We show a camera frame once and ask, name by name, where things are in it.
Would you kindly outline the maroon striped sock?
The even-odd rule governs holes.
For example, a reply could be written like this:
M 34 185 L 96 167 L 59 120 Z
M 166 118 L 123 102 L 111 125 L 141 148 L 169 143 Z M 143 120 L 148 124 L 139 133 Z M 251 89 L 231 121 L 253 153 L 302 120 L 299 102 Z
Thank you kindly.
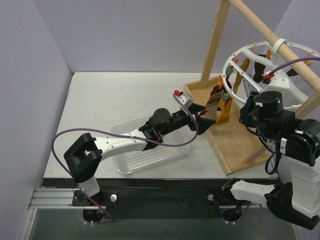
M 223 87 L 218 84 L 212 89 L 209 99 L 203 110 L 199 115 L 208 119 L 217 119 L 217 110 L 219 107 L 220 100 L 222 99 Z

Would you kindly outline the teal clothespin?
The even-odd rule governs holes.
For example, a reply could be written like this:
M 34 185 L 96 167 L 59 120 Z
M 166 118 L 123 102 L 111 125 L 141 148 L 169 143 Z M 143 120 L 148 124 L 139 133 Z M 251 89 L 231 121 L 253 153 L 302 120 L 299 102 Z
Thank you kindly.
M 225 93 L 224 90 L 221 91 L 221 98 L 223 101 L 227 102 L 230 98 L 229 94 L 228 93 Z

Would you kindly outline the white round sock hanger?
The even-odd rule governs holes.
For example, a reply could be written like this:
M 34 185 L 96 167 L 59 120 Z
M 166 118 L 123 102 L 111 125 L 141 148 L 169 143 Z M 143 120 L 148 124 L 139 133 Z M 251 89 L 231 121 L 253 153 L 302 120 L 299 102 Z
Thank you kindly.
M 278 91 L 284 97 L 291 96 L 298 103 L 288 105 L 285 109 L 296 110 L 299 108 L 308 97 L 291 80 L 298 73 L 293 68 L 285 70 L 290 65 L 286 65 L 281 60 L 279 54 L 281 45 L 306 52 L 307 56 L 302 58 L 302 62 L 307 66 L 310 65 L 312 57 L 320 57 L 320 53 L 312 48 L 288 42 L 284 38 L 277 40 L 274 46 L 266 41 L 246 45 L 236 50 L 223 66 L 221 81 L 225 90 L 222 92 L 222 97 L 225 100 L 232 98 L 240 104 L 245 104 L 247 99 L 241 98 L 237 94 L 239 86 L 243 84 L 258 93 Z

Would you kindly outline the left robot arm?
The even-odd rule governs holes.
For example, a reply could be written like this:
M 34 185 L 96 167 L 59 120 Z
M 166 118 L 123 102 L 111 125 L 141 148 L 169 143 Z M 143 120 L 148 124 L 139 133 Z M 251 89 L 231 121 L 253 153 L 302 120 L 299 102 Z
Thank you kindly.
M 128 152 L 154 149 L 163 143 L 165 135 L 184 126 L 201 135 L 216 122 L 198 114 L 204 110 L 201 105 L 193 103 L 189 110 L 190 114 L 182 109 L 170 113 L 166 108 L 159 108 L 143 126 L 118 137 L 93 137 L 90 133 L 82 134 L 63 157 L 73 181 L 84 192 L 83 199 L 91 206 L 97 205 L 102 199 L 100 186 L 95 178 L 101 161 Z

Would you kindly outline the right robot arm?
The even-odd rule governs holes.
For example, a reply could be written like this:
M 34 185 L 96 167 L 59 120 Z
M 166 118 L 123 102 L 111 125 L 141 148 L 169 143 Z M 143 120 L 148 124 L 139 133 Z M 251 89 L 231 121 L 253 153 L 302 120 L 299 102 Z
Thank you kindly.
M 274 165 L 282 156 L 290 164 L 291 181 L 276 185 L 232 179 L 222 190 L 227 204 L 248 201 L 267 205 L 279 219 L 312 230 L 320 222 L 320 122 L 298 119 L 283 107 L 278 91 L 251 91 L 240 109 L 247 131 L 274 146 Z

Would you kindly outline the black sock left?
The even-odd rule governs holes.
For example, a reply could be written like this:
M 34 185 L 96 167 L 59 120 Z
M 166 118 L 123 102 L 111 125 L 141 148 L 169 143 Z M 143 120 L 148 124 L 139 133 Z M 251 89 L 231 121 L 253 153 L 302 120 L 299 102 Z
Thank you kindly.
M 260 83 L 263 81 L 265 68 L 266 66 L 259 62 L 254 63 L 254 75 L 252 79 L 255 83 Z

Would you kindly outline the black sock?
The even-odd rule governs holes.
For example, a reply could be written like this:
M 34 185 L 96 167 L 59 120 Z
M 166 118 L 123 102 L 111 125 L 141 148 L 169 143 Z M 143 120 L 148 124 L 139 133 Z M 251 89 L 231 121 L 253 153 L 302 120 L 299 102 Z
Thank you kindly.
M 288 76 L 289 78 L 298 75 L 298 73 L 297 73 L 293 68 L 291 68 L 290 70 L 288 70 L 288 71 L 286 72 L 286 74 L 287 74 L 287 76 Z
M 263 81 L 265 68 L 266 66 L 259 62 L 254 63 L 254 75 L 252 79 L 255 83 L 260 83 Z

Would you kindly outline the white plastic basket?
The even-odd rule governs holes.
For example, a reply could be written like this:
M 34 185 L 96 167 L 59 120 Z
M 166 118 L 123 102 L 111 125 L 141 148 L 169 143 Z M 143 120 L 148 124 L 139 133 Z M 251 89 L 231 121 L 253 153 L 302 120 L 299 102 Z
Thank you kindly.
M 128 133 L 144 125 L 149 118 L 149 115 L 145 115 L 129 119 L 112 126 L 110 132 L 114 134 Z M 189 152 L 189 144 L 179 147 L 157 146 L 146 151 L 131 151 L 116 155 L 113 157 L 113 161 L 120 174 L 128 175 L 174 161 Z

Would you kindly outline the olive yellow sock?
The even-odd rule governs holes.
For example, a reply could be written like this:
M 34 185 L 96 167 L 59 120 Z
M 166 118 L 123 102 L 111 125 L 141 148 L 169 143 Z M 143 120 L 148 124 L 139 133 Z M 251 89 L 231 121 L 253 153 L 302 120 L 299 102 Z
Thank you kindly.
M 251 60 L 250 60 L 249 58 L 247 58 L 247 57 L 242 61 L 241 65 L 240 65 L 240 68 L 241 68 L 244 72 L 247 71 L 247 69 L 248 69 L 248 67 L 249 67 L 249 65 L 250 65 L 250 61 L 251 61 Z M 238 92 L 238 89 L 239 89 L 239 86 L 240 86 L 240 84 L 241 84 L 241 82 L 242 82 L 242 79 L 243 79 L 243 76 L 238 72 L 238 73 L 236 74 L 235 82 L 234 82 L 234 85 L 233 85 L 233 92 L 234 92 L 235 94 L 237 94 L 237 92 Z

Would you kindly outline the black sock right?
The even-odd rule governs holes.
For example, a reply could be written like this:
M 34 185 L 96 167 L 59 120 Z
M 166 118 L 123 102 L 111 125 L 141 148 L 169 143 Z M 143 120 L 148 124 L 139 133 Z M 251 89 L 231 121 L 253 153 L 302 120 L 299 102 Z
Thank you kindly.
M 286 72 L 286 74 L 287 74 L 287 76 L 288 76 L 289 78 L 298 75 L 298 73 L 297 73 L 293 68 L 291 68 L 290 70 L 288 70 L 288 71 Z

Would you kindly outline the wooden drying rack frame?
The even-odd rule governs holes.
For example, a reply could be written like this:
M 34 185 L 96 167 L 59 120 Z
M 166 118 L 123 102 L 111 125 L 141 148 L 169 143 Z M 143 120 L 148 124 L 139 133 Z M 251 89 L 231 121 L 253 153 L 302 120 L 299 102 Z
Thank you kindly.
M 291 48 L 299 48 L 311 57 L 320 54 L 296 43 L 282 41 L 260 18 L 241 0 L 221 0 L 215 17 L 205 64 L 199 81 L 187 83 L 183 89 L 191 94 L 197 104 L 205 104 L 205 116 L 216 120 L 218 125 L 210 127 L 205 136 L 226 176 L 262 164 L 267 160 L 267 150 L 247 132 L 244 125 L 236 123 L 240 116 L 237 99 L 226 81 L 222 70 L 218 76 L 210 77 L 230 6 L 233 5 L 246 20 L 265 38 L 265 44 L 286 62 L 297 59 Z

